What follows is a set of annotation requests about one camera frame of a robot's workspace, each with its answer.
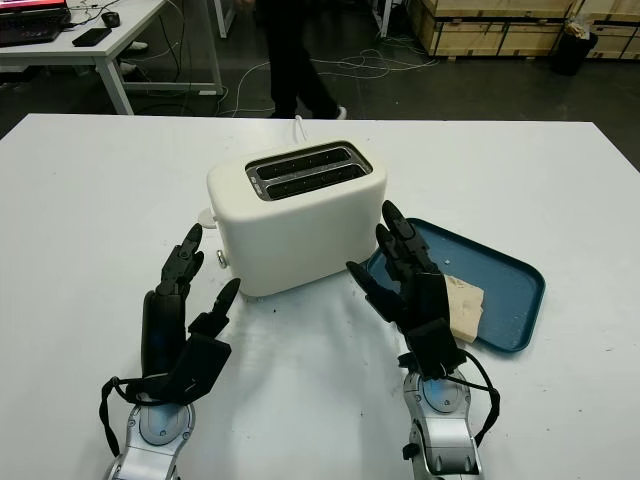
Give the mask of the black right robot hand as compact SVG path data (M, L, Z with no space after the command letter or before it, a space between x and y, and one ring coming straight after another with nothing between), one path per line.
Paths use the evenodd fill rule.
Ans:
M364 291L366 300L381 317L406 333L433 321L449 321L446 282L429 256L429 246L391 201L382 204L384 221L375 236L385 258L385 269L399 284L394 291L380 285L368 271L353 261L347 270Z

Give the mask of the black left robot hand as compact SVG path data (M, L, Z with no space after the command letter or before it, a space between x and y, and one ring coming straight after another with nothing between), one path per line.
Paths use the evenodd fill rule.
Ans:
M228 325L228 312L240 280L228 281L210 310L186 323L191 282L204 263L200 250L203 228L194 224L171 250L160 282L143 302L142 374L161 387L191 393L212 387L230 357L231 347L217 339Z

